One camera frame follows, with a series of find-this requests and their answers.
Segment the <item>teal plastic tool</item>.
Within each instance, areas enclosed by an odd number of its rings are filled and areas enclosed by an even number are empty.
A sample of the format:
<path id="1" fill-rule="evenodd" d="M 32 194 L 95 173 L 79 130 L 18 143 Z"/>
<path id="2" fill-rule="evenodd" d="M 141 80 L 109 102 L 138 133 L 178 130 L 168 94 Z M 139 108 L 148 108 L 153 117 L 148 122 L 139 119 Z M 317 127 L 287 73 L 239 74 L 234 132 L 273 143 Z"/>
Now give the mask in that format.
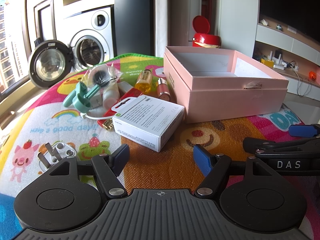
<path id="1" fill-rule="evenodd" d="M 102 106 L 103 97 L 101 88 L 99 85 L 88 87 L 83 83 L 79 82 L 76 84 L 75 89 L 68 94 L 63 101 L 64 107 L 73 107 L 80 113 L 87 113 L 90 110 Z"/>

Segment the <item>pink lip gloss bottle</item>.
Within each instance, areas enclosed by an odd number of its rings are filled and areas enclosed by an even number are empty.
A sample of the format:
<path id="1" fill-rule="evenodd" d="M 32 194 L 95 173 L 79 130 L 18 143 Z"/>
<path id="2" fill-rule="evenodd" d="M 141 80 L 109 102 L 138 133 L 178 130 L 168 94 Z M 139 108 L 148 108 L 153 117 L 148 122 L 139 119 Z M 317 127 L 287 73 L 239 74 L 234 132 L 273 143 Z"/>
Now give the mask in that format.
<path id="1" fill-rule="evenodd" d="M 158 98 L 164 101 L 170 101 L 171 95 L 167 82 L 163 78 L 157 80 L 157 95 Z"/>

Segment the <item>white cream tube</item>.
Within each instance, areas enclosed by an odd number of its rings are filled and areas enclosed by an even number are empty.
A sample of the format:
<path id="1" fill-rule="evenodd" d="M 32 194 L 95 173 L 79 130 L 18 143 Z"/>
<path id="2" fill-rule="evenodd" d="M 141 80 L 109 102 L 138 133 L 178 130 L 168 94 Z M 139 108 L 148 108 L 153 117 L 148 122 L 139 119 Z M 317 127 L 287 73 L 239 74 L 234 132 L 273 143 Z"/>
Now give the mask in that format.
<path id="1" fill-rule="evenodd" d="M 103 91 L 103 107 L 109 110 L 120 99 L 120 92 L 116 81 L 111 82 Z"/>

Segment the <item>white product box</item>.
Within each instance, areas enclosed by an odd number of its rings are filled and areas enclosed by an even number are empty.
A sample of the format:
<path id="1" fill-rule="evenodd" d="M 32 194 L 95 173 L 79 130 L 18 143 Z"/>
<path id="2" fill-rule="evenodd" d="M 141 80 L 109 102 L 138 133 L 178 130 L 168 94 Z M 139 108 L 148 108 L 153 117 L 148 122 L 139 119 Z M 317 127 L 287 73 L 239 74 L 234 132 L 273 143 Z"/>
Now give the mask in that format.
<path id="1" fill-rule="evenodd" d="M 153 151 L 160 152 L 184 118 L 184 106 L 141 95 L 113 116 L 114 130 Z"/>

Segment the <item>bagged black brush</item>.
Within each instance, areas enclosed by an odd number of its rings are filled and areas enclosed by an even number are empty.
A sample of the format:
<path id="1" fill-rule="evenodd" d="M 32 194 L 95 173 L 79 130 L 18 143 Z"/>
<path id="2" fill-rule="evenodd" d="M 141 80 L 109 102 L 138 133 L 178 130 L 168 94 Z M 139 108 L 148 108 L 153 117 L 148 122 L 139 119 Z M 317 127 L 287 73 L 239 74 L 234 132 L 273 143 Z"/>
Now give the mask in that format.
<path id="1" fill-rule="evenodd" d="M 113 63 L 104 63 L 89 68 L 81 81 L 90 89 L 95 85 L 100 88 L 107 88 L 118 82 L 122 74 Z"/>

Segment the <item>amber oil bottle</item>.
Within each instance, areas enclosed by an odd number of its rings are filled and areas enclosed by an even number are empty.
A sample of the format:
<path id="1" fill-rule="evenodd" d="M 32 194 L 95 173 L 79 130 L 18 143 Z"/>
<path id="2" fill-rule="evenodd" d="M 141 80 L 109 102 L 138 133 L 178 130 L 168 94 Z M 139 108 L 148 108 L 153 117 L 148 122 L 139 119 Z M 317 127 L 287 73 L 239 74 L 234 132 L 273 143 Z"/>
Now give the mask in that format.
<path id="1" fill-rule="evenodd" d="M 135 89 L 140 90 L 143 94 L 148 94 L 152 85 L 152 72 L 149 69 L 143 70 L 137 79 Z"/>

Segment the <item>red lighter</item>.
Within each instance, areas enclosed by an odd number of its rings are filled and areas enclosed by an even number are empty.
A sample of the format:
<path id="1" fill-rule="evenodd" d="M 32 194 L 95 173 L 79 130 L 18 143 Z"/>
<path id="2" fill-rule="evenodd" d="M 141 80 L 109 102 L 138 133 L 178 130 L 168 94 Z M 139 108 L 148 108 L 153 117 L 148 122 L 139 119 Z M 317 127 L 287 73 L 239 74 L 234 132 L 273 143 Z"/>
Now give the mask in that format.
<path id="1" fill-rule="evenodd" d="M 107 112 L 105 112 L 103 117 L 97 121 L 98 125 L 107 131 L 112 131 L 114 128 L 112 121 L 113 116 L 142 94 L 143 93 L 140 90 L 131 88 L 109 110 L 107 110 Z"/>

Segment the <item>white power adapter block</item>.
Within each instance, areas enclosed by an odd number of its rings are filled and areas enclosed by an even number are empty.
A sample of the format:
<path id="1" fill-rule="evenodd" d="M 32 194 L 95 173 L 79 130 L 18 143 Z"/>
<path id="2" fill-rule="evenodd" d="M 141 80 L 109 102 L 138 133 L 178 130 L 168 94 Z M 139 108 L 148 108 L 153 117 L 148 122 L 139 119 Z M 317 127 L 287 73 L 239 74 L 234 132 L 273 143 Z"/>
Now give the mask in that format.
<path id="1" fill-rule="evenodd" d="M 118 82 L 118 89 L 120 92 L 120 97 L 123 96 L 126 92 L 128 92 L 131 88 L 133 88 L 126 81 Z M 97 94 L 90 99 L 90 103 L 92 105 L 92 109 L 103 106 L 103 91 L 105 88 L 100 89 Z"/>

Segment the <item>colourful cartoon play mat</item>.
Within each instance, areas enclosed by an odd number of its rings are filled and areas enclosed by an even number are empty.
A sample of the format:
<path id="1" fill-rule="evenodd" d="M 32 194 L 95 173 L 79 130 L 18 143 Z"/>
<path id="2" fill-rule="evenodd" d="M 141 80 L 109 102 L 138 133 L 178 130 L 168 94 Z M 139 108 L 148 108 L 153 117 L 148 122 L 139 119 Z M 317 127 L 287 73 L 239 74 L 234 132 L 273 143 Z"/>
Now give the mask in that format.
<path id="1" fill-rule="evenodd" d="M 171 102 L 131 88 L 84 120 L 86 72 L 1 148 L 1 239 L 319 239 L 319 124 L 288 81 L 233 50 L 166 52 Z"/>

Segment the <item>pink cardboard box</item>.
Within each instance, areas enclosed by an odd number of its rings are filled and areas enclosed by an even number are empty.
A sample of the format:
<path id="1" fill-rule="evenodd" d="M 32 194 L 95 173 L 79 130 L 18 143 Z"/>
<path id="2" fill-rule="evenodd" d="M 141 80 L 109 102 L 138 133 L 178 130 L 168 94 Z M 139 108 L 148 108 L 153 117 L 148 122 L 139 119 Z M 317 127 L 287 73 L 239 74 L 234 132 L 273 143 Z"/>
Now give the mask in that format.
<path id="1" fill-rule="evenodd" d="M 289 83 L 253 58 L 221 48 L 166 47 L 164 74 L 190 124 L 277 112 Z"/>

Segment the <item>yellow box on shelf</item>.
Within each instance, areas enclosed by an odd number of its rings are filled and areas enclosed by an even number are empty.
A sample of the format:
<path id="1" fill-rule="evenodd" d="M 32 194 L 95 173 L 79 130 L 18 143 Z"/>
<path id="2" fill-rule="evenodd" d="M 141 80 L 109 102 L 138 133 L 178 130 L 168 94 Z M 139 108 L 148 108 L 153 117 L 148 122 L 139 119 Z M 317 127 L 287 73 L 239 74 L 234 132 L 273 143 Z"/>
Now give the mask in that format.
<path id="1" fill-rule="evenodd" d="M 272 60 L 269 60 L 269 59 L 264 59 L 262 58 L 260 60 L 260 62 L 266 66 L 268 66 L 269 68 L 273 68 L 274 67 L 274 62 Z"/>

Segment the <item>white tv shelf unit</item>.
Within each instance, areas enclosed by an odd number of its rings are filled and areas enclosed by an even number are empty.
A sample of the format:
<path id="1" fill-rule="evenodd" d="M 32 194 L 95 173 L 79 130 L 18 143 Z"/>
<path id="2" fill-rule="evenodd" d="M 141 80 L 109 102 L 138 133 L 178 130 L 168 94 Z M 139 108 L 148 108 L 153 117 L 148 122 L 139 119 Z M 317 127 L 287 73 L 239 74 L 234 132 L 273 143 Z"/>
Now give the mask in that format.
<path id="1" fill-rule="evenodd" d="M 309 73 L 314 72 L 316 80 L 310 82 L 319 86 L 319 42 L 287 24 L 269 17 L 263 19 L 268 25 L 257 24 L 253 57 L 268 57 L 279 50 L 285 61 L 298 64 L 297 73 L 304 80 L 310 79 Z"/>

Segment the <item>black television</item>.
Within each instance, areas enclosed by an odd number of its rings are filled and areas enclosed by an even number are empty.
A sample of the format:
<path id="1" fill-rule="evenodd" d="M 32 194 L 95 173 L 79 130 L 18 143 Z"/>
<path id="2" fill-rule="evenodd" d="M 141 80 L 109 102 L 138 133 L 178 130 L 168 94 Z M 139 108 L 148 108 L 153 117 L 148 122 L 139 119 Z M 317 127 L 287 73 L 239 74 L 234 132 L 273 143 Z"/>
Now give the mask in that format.
<path id="1" fill-rule="evenodd" d="M 319 0 L 260 0 L 260 13 L 319 41 Z"/>

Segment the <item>red trash bin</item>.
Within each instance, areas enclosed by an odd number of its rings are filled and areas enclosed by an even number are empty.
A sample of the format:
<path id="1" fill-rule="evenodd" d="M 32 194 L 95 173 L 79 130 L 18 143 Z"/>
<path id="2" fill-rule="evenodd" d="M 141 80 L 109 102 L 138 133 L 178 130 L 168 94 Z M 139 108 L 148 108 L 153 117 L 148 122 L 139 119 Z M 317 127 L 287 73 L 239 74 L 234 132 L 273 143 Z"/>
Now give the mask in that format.
<path id="1" fill-rule="evenodd" d="M 193 36 L 193 47 L 221 47 L 221 38 L 219 36 L 209 34 L 210 23 L 204 16 L 195 16 L 192 21 L 192 25 L 195 31 L 195 34 Z"/>

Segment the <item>washing machine door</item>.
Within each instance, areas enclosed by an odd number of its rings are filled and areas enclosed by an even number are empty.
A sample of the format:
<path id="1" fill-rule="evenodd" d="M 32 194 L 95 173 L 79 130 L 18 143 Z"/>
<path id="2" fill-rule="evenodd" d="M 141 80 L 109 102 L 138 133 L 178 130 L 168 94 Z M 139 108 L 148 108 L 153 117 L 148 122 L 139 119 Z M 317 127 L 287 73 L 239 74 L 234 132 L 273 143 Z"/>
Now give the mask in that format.
<path id="1" fill-rule="evenodd" d="M 58 40 L 46 40 L 35 47 L 28 59 L 29 77 L 41 89 L 48 89 L 63 80 L 72 70 L 73 54 Z"/>

